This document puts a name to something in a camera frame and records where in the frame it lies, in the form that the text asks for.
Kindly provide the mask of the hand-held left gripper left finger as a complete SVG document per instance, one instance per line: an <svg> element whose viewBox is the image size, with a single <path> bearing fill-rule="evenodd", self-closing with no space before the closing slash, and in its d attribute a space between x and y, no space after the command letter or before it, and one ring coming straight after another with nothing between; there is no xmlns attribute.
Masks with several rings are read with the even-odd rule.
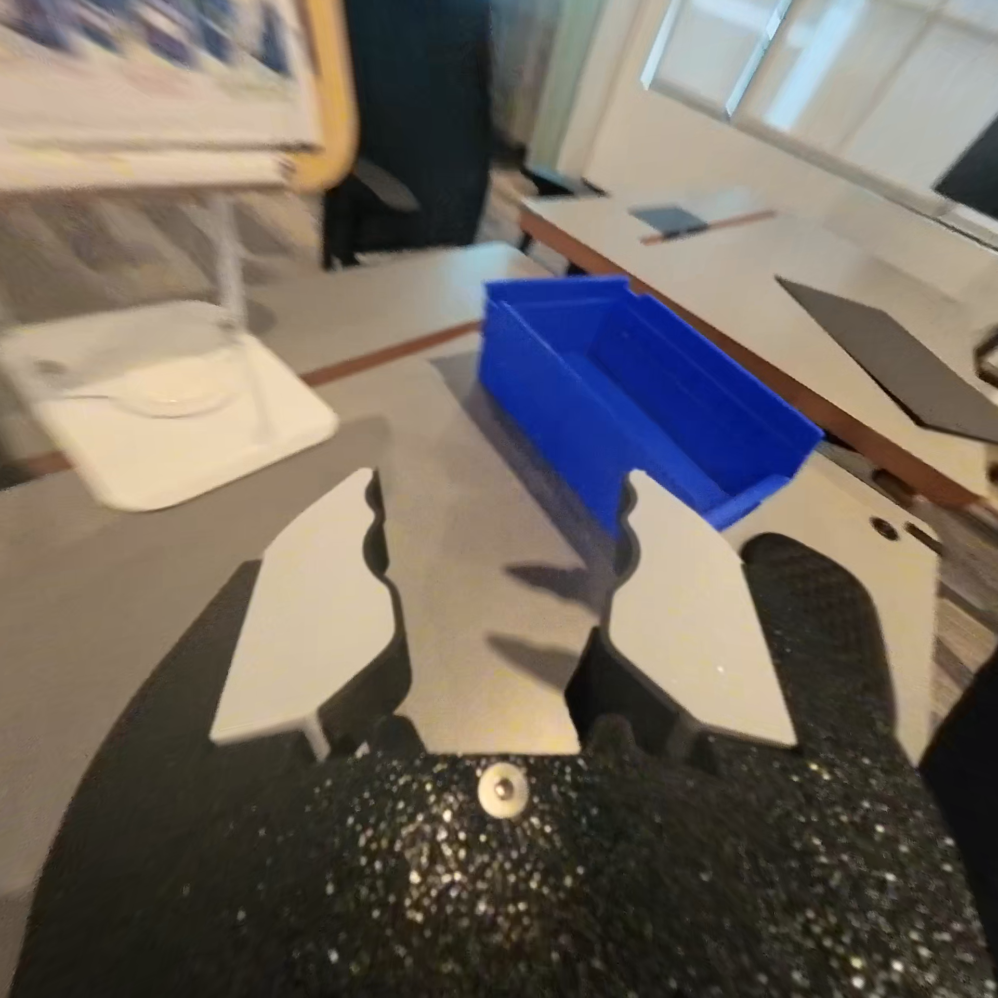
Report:
<svg viewBox="0 0 998 998"><path fill-rule="evenodd" d="M359 703L373 670L402 664L401 600L388 577L377 469L362 467L302 510L268 544L208 736L229 747L287 734L317 760L370 724Z"/></svg>

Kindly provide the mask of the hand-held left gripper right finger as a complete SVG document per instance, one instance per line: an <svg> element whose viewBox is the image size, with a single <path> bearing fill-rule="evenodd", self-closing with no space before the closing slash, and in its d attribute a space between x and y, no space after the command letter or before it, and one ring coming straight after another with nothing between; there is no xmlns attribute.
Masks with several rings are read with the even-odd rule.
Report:
<svg viewBox="0 0 998 998"><path fill-rule="evenodd" d="M580 744L617 717L641 751L669 761L717 736L794 751L740 555L641 470L626 477L618 527L614 584L565 692Z"/></svg>

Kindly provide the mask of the blue plastic bin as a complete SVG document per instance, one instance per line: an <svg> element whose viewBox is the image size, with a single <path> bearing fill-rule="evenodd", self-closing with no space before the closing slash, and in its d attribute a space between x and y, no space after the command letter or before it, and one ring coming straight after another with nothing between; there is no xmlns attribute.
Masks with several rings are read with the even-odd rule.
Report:
<svg viewBox="0 0 998 998"><path fill-rule="evenodd" d="M488 283L478 378L612 535L635 470L721 531L791 482L823 437L623 277Z"/></svg>

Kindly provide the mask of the white board stand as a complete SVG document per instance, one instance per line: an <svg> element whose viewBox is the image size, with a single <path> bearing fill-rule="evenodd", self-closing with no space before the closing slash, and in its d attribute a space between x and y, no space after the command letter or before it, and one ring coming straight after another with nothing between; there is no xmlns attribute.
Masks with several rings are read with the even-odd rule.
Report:
<svg viewBox="0 0 998 998"><path fill-rule="evenodd" d="M219 304L14 327L2 374L104 506L177 506L330 440L339 418L246 327L231 194L207 199Z"/></svg>

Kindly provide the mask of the black table mat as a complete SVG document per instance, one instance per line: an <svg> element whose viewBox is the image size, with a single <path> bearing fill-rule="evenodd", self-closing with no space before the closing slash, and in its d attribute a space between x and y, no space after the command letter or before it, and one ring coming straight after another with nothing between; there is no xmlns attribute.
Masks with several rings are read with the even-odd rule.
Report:
<svg viewBox="0 0 998 998"><path fill-rule="evenodd" d="M777 283L920 427L997 444L997 410L881 308L776 275Z"/></svg>

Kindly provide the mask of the grey office table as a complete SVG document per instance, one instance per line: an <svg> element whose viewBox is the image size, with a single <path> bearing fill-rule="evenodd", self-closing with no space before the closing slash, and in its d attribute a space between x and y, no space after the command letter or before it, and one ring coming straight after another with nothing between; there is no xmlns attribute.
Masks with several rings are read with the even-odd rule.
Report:
<svg viewBox="0 0 998 998"><path fill-rule="evenodd" d="M779 278L872 306L967 380L983 332L965 306L819 227L771 212L658 241L612 196L530 198L522 231L594 275L621 275L716 343L812 422L908 491L996 510L996 445L919 426L786 292Z"/></svg>

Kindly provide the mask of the black office chair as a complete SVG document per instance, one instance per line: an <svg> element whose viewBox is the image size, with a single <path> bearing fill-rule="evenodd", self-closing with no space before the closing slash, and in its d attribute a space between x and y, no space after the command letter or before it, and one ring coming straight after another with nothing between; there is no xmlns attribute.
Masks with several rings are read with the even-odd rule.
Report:
<svg viewBox="0 0 998 998"><path fill-rule="evenodd" d="M492 17L484 1L344 3L359 142L324 191L324 270L475 242L493 153Z"/></svg>

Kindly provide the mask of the black monitor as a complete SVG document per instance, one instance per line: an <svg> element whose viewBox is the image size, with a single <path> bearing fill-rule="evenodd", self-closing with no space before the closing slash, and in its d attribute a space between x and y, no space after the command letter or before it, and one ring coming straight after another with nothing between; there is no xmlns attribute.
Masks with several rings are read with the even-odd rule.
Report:
<svg viewBox="0 0 998 998"><path fill-rule="evenodd" d="M961 221L990 226L997 221L997 118L967 144L935 181L943 213Z"/></svg>

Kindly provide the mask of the window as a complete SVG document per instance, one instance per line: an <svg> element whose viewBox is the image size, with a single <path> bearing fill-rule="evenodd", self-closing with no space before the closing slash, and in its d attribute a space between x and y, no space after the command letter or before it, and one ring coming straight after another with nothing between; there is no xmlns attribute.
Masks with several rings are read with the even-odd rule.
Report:
<svg viewBox="0 0 998 998"><path fill-rule="evenodd" d="M819 164L936 194L996 118L997 3L667 2L640 79Z"/></svg>

